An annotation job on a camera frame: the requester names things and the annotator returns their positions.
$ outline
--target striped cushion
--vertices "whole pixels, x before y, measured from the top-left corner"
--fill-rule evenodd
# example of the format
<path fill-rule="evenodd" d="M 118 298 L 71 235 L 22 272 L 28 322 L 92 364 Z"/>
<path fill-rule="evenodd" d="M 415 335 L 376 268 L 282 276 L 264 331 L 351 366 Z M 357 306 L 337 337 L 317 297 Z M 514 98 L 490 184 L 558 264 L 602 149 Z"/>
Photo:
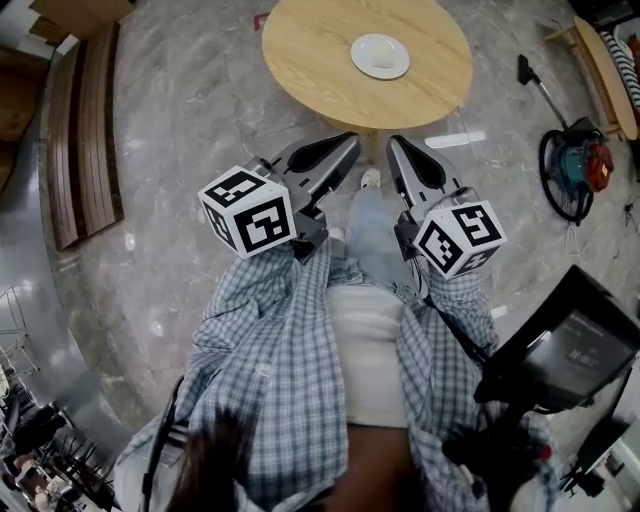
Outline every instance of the striped cushion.
<path fill-rule="evenodd" d="M 636 73 L 633 59 L 624 54 L 610 32 L 600 32 L 600 37 L 613 57 L 629 98 L 631 98 L 631 103 L 633 103 L 633 108 L 640 110 L 640 83 L 638 82 L 638 74 Z"/>

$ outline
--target wooden bench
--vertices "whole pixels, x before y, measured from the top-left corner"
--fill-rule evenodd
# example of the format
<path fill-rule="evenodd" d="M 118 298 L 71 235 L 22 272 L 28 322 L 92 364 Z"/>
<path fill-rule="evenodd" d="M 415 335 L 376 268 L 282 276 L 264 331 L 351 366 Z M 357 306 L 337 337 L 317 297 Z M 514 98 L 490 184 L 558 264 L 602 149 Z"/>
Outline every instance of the wooden bench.
<path fill-rule="evenodd" d="M 80 86 L 78 161 L 87 236 L 124 218 L 113 141 L 113 77 L 118 25 L 86 43 Z"/>
<path fill-rule="evenodd" d="M 607 121 L 602 131 L 618 133 L 629 140 L 635 140 L 638 137 L 638 127 L 631 101 L 604 41 L 589 23 L 577 16 L 573 19 L 573 27 L 549 34 L 544 40 L 551 41 L 565 34 L 571 37 L 572 47 L 587 66 L 600 97 Z"/>
<path fill-rule="evenodd" d="M 81 53 L 80 45 L 76 45 L 60 60 L 49 111 L 49 201 L 59 250 L 87 234 L 80 201 L 76 144 L 80 77 L 77 68 Z"/>

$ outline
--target round wooden table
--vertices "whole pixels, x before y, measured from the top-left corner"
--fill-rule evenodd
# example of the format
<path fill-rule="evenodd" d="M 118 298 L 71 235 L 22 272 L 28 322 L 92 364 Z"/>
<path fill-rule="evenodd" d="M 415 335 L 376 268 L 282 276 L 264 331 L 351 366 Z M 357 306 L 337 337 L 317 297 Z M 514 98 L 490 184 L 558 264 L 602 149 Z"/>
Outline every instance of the round wooden table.
<path fill-rule="evenodd" d="M 351 45 L 389 35 L 411 64 L 394 80 L 353 64 Z M 433 0 L 280 0 L 264 27 L 262 51 L 276 81 L 340 129 L 372 138 L 378 130 L 421 126 L 465 100 L 473 65 L 464 34 Z"/>

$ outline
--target white sneaker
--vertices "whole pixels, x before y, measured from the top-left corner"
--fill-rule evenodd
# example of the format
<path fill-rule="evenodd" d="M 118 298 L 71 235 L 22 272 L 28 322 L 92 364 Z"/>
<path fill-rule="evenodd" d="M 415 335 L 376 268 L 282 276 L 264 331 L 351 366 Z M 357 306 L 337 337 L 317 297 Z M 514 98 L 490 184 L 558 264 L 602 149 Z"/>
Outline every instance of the white sneaker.
<path fill-rule="evenodd" d="M 374 167 L 369 167 L 365 173 L 362 175 L 362 179 L 360 180 L 360 188 L 364 187 L 378 187 L 380 188 L 380 182 L 382 178 L 380 177 L 380 171 Z"/>
<path fill-rule="evenodd" d="M 340 228 L 330 228 L 329 229 L 329 238 L 334 238 L 335 240 L 340 240 L 344 243 L 344 231 Z"/>

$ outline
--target light blue jeans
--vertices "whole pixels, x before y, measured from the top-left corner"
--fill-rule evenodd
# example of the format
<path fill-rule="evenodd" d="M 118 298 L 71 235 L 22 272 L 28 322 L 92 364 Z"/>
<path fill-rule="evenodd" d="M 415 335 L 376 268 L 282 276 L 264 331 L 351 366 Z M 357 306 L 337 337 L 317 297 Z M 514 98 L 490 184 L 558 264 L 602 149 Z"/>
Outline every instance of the light blue jeans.
<path fill-rule="evenodd" d="M 405 303 L 416 298 L 409 264 L 402 259 L 393 231 L 396 221 L 378 187 L 361 189 L 351 202 L 345 244 L 332 239 L 329 286 L 384 286 Z"/>

